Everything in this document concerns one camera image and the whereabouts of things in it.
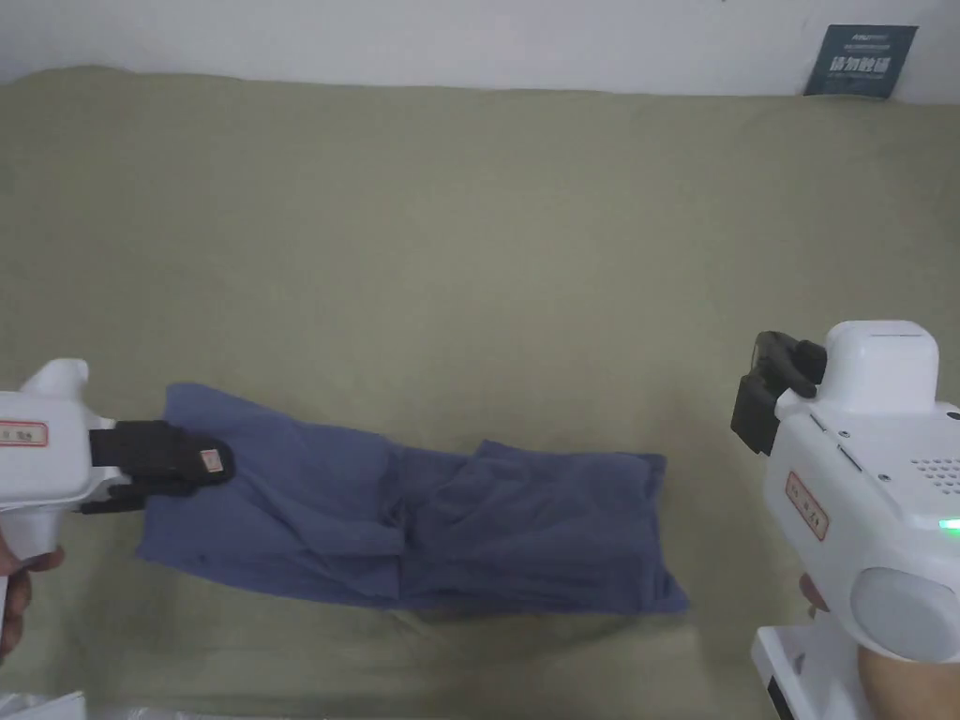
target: green fabric surface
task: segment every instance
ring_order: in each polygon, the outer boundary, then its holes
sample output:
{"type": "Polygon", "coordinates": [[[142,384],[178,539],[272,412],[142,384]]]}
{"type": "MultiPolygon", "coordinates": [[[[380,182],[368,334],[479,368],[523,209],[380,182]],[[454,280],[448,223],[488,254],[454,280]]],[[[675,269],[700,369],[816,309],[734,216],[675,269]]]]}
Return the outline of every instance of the green fabric surface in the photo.
{"type": "Polygon", "coordinates": [[[468,451],[670,458],[685,618],[456,618],[259,596],[70,517],[6,689],[217,712],[769,717],[800,569],[729,430],[763,329],[905,318],[960,398],[960,108],[254,83],[0,86],[0,381],[90,363],[153,417],[195,380],[468,451]]]}

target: blue cloth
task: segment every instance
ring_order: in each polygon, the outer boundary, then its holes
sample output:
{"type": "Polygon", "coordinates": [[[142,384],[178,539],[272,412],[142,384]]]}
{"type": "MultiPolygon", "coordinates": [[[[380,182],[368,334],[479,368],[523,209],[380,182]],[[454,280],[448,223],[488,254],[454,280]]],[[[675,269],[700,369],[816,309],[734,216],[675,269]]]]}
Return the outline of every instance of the blue cloth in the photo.
{"type": "Polygon", "coordinates": [[[383,609],[678,612],[660,455],[472,455],[299,422],[202,385],[165,418],[228,443],[236,476],[149,500],[144,560],[274,595],[383,609]]]}

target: white wall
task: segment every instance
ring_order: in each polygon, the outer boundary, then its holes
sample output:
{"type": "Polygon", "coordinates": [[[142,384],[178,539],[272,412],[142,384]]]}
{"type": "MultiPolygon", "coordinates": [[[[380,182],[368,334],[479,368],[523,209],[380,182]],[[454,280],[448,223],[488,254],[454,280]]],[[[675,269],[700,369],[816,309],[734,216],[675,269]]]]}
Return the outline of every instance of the white wall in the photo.
{"type": "Polygon", "coordinates": [[[0,81],[98,63],[338,84],[792,94],[830,23],[920,25],[897,96],[960,102],[960,0],[0,0],[0,81]]]}

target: printed sign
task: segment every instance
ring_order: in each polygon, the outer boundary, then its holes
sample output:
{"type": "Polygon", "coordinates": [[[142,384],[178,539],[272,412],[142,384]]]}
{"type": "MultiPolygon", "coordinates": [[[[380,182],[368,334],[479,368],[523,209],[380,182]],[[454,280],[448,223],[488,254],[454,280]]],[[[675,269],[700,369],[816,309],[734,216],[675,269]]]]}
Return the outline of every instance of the printed sign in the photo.
{"type": "Polygon", "coordinates": [[[46,447],[47,426],[29,420],[0,420],[0,447],[46,447]]]}
{"type": "Polygon", "coordinates": [[[889,98],[916,33],[914,25],[830,25],[804,95],[889,98]]]}
{"type": "Polygon", "coordinates": [[[830,518],[796,472],[791,472],[786,478],[786,496],[790,498],[800,517],[817,536],[817,540],[823,541],[827,536],[830,518]]]}

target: finger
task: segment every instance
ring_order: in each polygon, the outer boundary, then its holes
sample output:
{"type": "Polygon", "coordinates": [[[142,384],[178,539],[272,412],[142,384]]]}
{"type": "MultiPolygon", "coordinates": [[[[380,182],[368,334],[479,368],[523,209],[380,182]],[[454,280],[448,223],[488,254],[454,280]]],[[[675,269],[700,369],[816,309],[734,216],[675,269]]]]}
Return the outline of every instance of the finger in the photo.
{"type": "Polygon", "coordinates": [[[45,570],[52,570],[55,567],[60,567],[65,558],[66,555],[63,552],[63,548],[58,547],[52,553],[41,555],[33,560],[27,569],[29,569],[31,572],[44,572],[45,570]]]}
{"type": "Polygon", "coordinates": [[[823,595],[820,594],[820,590],[813,584],[813,581],[810,579],[810,576],[804,573],[800,578],[800,592],[804,594],[804,597],[807,601],[817,610],[827,611],[827,601],[824,600],[823,595]]]}
{"type": "Polygon", "coordinates": [[[20,644],[20,638],[22,637],[22,617],[14,617],[10,620],[4,620],[3,639],[0,639],[0,658],[9,655],[13,651],[13,648],[20,644]]]}
{"type": "Polygon", "coordinates": [[[13,575],[14,572],[20,569],[20,565],[21,562],[13,552],[11,552],[7,546],[7,541],[0,535],[0,577],[13,575]]]}
{"type": "Polygon", "coordinates": [[[4,607],[4,617],[19,617],[30,606],[33,599],[33,588],[31,587],[30,575],[26,572],[18,572],[10,578],[10,584],[7,585],[7,605],[4,607]]]}

